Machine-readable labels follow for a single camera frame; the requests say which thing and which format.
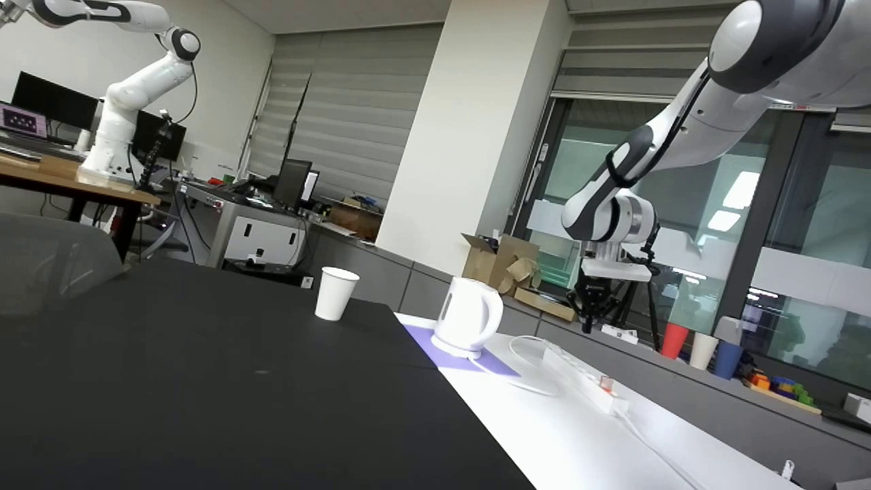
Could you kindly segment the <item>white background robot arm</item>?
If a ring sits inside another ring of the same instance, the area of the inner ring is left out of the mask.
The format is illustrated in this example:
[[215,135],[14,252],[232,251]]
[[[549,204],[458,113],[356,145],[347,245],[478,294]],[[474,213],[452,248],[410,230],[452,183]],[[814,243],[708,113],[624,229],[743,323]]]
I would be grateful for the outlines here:
[[143,106],[180,87],[192,75],[200,37],[170,22],[168,11],[150,0],[0,0],[0,22],[33,17],[45,26],[74,22],[108,22],[124,30],[151,32],[166,42],[166,55],[135,72],[112,81],[102,93],[102,112],[93,146],[79,170],[86,179],[132,179],[132,132]]

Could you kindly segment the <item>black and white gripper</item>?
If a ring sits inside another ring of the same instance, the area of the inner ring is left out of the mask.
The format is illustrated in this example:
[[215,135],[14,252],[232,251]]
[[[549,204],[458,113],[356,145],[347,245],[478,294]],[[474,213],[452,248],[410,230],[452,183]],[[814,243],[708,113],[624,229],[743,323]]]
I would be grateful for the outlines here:
[[581,330],[592,332],[600,323],[624,323],[636,290],[636,281],[592,278],[581,272],[575,286]]

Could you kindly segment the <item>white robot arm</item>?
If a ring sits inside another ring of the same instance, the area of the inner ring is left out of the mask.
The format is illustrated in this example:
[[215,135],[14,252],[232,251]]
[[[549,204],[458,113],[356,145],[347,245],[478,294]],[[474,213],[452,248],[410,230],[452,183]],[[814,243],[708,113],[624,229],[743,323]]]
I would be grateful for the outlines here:
[[651,170],[720,158],[767,109],[867,102],[871,0],[741,0],[677,94],[566,199],[561,226],[586,248],[580,301],[610,281],[651,281],[654,204],[633,192]]

